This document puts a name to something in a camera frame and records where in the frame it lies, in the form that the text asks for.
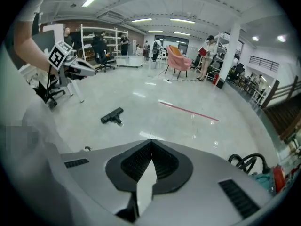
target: red folder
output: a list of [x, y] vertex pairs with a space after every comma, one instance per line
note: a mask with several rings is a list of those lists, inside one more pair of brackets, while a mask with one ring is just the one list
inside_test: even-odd
[[201, 56], [205, 56], [205, 55], [207, 54], [206, 50], [205, 50], [203, 47], [201, 47], [201, 48], [199, 49], [198, 53], [199, 53]]

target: pink armchair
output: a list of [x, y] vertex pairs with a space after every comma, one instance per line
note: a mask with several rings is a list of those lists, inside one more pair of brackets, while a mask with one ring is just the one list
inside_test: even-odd
[[186, 77], [187, 77], [187, 70], [190, 68], [192, 60], [189, 58], [185, 58], [183, 55], [181, 55], [179, 49], [175, 46], [167, 46], [167, 52], [168, 52], [168, 61], [167, 61], [167, 69], [165, 73], [167, 72], [169, 66], [174, 68], [175, 70], [179, 70], [179, 74], [177, 79], [180, 76], [181, 71], [186, 71]]

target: black cable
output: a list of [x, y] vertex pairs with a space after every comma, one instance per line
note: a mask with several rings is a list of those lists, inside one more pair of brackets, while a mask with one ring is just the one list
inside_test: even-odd
[[182, 82], [182, 81], [198, 81], [198, 82], [200, 82], [199, 80], [181, 80], [181, 81], [179, 81], [179, 80], [167, 80], [167, 81], [178, 81], [178, 82]]
[[51, 71], [51, 65], [49, 65], [49, 71], [48, 71], [48, 79], [47, 79], [47, 86], [46, 86], [46, 94], [44, 98], [44, 102], [47, 102], [47, 97], [48, 97], [48, 87], [49, 87], [49, 81], [50, 81], [50, 71]]
[[253, 168], [254, 164], [256, 163], [256, 157], [259, 157], [262, 160], [262, 173], [263, 174], [267, 174], [270, 172], [270, 168], [267, 165], [267, 162], [264, 158], [263, 155], [259, 154], [259, 153], [254, 153], [254, 154], [250, 154], [244, 158], [241, 158], [239, 155], [237, 154], [233, 154], [229, 159], [228, 162], [232, 162], [233, 159], [237, 159], [238, 163], [236, 164], [236, 167], [238, 167], [239, 169], [243, 170], [245, 173], [249, 174], [249, 172], [251, 171], [251, 169]]

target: white cart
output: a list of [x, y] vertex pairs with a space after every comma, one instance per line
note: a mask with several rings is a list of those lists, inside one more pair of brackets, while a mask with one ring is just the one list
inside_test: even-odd
[[123, 67], [142, 67], [142, 63], [144, 62], [143, 56], [136, 56], [136, 55], [123, 55], [123, 56], [116, 56], [116, 65], [123, 66]]

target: red fire extinguisher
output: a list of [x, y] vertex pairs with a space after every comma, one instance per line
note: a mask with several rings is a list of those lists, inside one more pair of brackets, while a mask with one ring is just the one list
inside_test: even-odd
[[214, 76], [214, 80], [212, 82], [214, 85], [216, 84], [219, 77], [220, 77], [220, 75], [218, 73]]

